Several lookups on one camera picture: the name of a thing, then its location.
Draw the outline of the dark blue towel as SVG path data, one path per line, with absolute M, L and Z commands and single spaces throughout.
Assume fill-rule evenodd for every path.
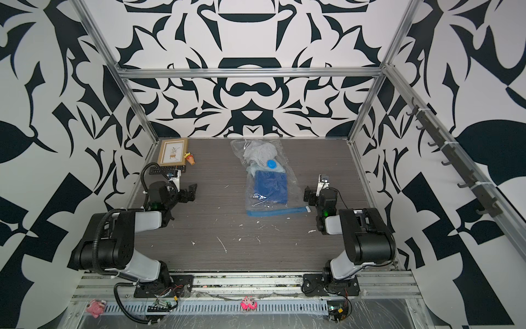
M 258 171 L 254 180 L 253 194 L 262 201 L 286 204 L 288 202 L 286 173 Z

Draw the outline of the clear plastic vacuum bag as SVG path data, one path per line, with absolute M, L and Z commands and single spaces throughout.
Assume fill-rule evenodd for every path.
M 247 172 L 248 216 L 273 217 L 310 211 L 280 140 L 234 139 L 231 148 Z

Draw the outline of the grey towel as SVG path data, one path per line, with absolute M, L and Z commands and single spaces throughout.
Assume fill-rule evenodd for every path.
M 262 167 L 267 166 L 269 160 L 274 160 L 278 156 L 276 146 L 269 142 L 252 141 L 245 148 L 243 158 L 247 162 L 254 162 Z

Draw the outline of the light teal towel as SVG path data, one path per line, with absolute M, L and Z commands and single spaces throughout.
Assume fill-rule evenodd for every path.
M 276 160 L 268 160 L 267 164 L 265 166 L 261 166 L 258 163 L 252 163 L 247 168 L 247 172 L 251 174 L 253 177 L 256 176 L 256 173 L 258 171 L 270 171 L 270 172 L 278 172 L 278 173 L 285 173 L 286 170 L 279 164 Z

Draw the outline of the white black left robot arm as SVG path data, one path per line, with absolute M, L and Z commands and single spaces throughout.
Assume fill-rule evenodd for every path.
M 147 188 L 141 208 L 118 208 L 94 214 L 71 252 L 68 266 L 102 276 L 124 278 L 163 288 L 171 283 L 166 263 L 136 250 L 136 234 L 168 226 L 172 209 L 195 201 L 198 185 L 179 189 L 174 182 L 157 181 Z

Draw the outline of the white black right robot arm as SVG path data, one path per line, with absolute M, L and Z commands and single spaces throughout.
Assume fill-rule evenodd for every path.
M 326 282 L 352 279 L 367 267 L 391 264 L 396 256 L 393 233 L 376 208 L 336 208 L 339 191 L 323 186 L 306 187 L 304 201 L 316 208 L 316 227 L 324 235 L 341 235 L 344 251 L 327 262 L 323 269 Z

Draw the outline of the black tv remote control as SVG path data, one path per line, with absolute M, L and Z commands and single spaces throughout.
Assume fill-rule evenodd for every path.
M 149 168 L 149 175 L 167 175 L 168 177 L 177 176 L 181 172 L 186 172 L 186 165 L 177 166 L 152 166 Z

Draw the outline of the ice cream cone toy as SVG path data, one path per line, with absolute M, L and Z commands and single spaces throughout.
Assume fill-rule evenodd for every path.
M 190 152 L 185 153 L 184 157 L 191 166 L 195 165 L 195 158 Z

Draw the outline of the black electronics box with led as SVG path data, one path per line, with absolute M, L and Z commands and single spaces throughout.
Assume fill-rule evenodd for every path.
M 352 304 L 345 302 L 343 304 L 329 304 L 328 305 L 328 319 L 330 321 L 339 323 L 348 318 L 353 311 Z

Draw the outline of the wooden picture frame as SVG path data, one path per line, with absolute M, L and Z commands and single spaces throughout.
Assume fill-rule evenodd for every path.
M 185 165 L 187 151 L 187 138 L 164 139 L 160 144 L 157 164 L 161 167 Z

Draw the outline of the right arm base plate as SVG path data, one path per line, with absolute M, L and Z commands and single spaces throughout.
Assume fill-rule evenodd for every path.
M 357 278 L 334 280 L 322 274 L 304 274 L 301 291 L 308 297 L 356 297 L 360 295 L 360 285 Z

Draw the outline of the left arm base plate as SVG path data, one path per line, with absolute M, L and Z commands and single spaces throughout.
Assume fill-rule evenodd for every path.
M 193 290 L 193 275 L 172 275 L 165 280 L 140 282 L 135 288 L 135 298 L 172 298 L 188 296 Z

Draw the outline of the magenta toy on rail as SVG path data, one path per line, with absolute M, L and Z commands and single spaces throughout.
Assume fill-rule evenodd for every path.
M 258 303 L 249 296 L 246 296 L 241 301 L 241 308 L 243 311 L 255 311 L 258 307 Z

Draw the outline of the pink toy on rail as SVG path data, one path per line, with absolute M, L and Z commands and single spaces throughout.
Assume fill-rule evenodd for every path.
M 97 319 L 105 313 L 106 305 L 107 301 L 105 300 L 91 300 L 86 305 L 85 312 Z

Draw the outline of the black wall hook rack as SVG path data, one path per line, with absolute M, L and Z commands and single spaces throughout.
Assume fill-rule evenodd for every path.
M 503 214 L 497 194 L 493 190 L 493 184 L 476 169 L 473 160 L 445 126 L 439 122 L 432 110 L 414 105 L 408 115 L 419 121 L 419 130 L 429 134 L 431 142 L 428 145 L 445 155 L 446 160 L 442 162 L 442 165 L 453 167 L 461 177 L 462 181 L 457 184 L 458 188 L 469 189 L 482 205 L 483 210 L 478 213 L 492 217 Z

